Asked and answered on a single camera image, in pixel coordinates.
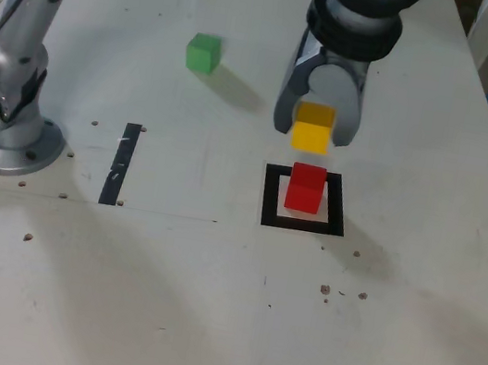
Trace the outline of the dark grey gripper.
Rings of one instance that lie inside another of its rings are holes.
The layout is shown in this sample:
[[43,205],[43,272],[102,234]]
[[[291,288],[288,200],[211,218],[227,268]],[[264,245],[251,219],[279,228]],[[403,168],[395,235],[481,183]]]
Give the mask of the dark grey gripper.
[[[324,65],[312,70],[311,62]],[[274,106],[274,128],[283,134],[289,132],[295,105],[311,90],[335,110],[333,144],[336,147],[348,146],[360,127],[369,67],[369,63],[349,60],[323,48],[311,31],[305,30],[295,66],[288,71]]]

